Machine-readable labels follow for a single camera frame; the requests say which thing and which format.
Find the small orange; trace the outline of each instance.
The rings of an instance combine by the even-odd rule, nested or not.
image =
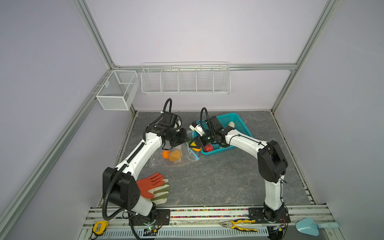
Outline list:
[[[170,151],[167,151],[167,150],[164,150],[163,151],[163,158],[165,158],[165,159],[169,159],[169,154],[170,154]]]

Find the black metal bracket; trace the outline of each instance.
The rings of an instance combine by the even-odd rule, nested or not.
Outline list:
[[[134,226],[148,226],[148,222],[141,218],[139,215],[132,215],[132,224]],[[169,209],[156,209],[156,216],[155,216],[155,223],[150,225],[161,225],[161,222],[163,222],[164,225],[169,225],[170,220],[170,210]]]
[[[270,223],[265,219],[264,214],[264,208],[263,207],[250,207],[248,208],[249,215],[248,217],[250,219],[256,220],[256,223]],[[276,219],[274,223],[284,223],[284,221],[281,219],[283,218],[285,220],[285,223],[290,223],[291,218],[288,215],[287,209],[284,207],[283,214],[279,216],[279,218]]]

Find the teal basket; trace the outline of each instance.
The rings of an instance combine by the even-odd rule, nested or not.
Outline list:
[[[228,126],[229,122],[234,122],[235,123],[235,129],[237,131],[239,131],[242,134],[245,134],[247,136],[253,137],[251,132],[249,131],[249,129],[247,128],[247,126],[245,125],[243,120],[239,117],[239,115],[237,115],[237,113],[227,113],[224,115],[220,115],[220,116],[217,116],[217,119],[223,125],[223,127]],[[208,126],[205,122],[203,123],[203,127],[205,129],[208,129]],[[198,133],[195,131],[192,133],[192,137],[194,137],[194,138],[197,137],[197,135],[198,135]],[[232,149],[235,146],[220,147],[218,144],[212,144],[212,147],[214,148],[213,151],[204,152],[203,150],[201,150],[200,152],[204,155],[213,155],[213,154],[217,154],[219,152],[224,152],[224,151],[227,151],[229,149]]]

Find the yellow-handled pliers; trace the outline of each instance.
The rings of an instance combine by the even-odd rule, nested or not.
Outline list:
[[[231,229],[236,229],[243,232],[257,232],[257,229],[254,229],[254,228],[243,228],[243,227],[236,226],[236,224],[239,224],[239,223],[256,223],[256,220],[236,219],[232,221],[221,222],[220,225],[223,227],[229,227]]]

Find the wire mesh basket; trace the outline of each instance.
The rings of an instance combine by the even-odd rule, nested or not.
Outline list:
[[[228,94],[229,64],[144,67],[141,88],[144,94]]]
[[[105,110],[129,110],[139,85],[136,71],[113,70],[96,97]]]

